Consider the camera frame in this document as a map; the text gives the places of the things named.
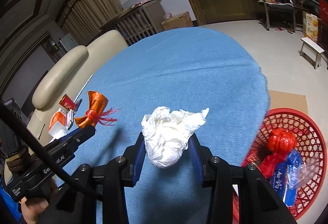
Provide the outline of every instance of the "white tiled floor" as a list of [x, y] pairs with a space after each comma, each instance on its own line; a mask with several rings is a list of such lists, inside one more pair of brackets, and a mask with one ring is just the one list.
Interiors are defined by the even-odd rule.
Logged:
[[[328, 143], [328, 70], [324, 60], [314, 67], [300, 56], [304, 37], [302, 32], [270, 31], [257, 20], [244, 20], [205, 25], [220, 31], [240, 43], [262, 68], [268, 79], [269, 90], [296, 93], [306, 96], [309, 116], [320, 128]], [[304, 52], [311, 58], [310, 49]], [[328, 203], [328, 175], [311, 208], [298, 220], [299, 224], [313, 224]]]

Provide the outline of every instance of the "white stool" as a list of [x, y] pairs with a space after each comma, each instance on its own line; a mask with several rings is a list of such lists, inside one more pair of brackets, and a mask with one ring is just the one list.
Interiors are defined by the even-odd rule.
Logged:
[[306, 44], [309, 48], [311, 48], [316, 53], [314, 69], [317, 69], [317, 67], [321, 66], [321, 54], [325, 50], [323, 50], [320, 46], [318, 46], [315, 42], [313, 42], [308, 37], [301, 38], [301, 40], [303, 41], [303, 45], [300, 51], [300, 56], [303, 54], [303, 47], [304, 44]]

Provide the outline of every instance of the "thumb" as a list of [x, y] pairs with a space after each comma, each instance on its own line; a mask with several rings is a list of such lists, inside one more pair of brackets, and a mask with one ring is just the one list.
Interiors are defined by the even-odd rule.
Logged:
[[26, 224], [36, 224], [39, 215], [48, 207], [48, 202], [44, 198], [22, 199], [22, 215]]

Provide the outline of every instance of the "beige leather sofa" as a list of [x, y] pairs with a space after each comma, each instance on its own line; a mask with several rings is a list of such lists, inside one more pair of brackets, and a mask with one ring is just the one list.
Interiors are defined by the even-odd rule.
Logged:
[[32, 102], [36, 109], [27, 125], [42, 145], [52, 139], [48, 127], [63, 95], [74, 100], [90, 76], [127, 46], [121, 34], [112, 30], [87, 47], [73, 48], [53, 66], [34, 92]]

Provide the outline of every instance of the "slipper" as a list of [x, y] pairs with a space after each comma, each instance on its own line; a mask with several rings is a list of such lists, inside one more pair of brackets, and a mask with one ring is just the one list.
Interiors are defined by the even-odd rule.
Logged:
[[294, 33], [294, 31], [293, 31], [292, 28], [287, 28], [286, 30], [287, 30], [287, 32], [289, 32], [289, 33]]
[[281, 31], [285, 30], [285, 28], [282, 28], [282, 27], [280, 27], [280, 26], [277, 26], [277, 27], [275, 28], [275, 30], [278, 31], [278, 32], [281, 32]]

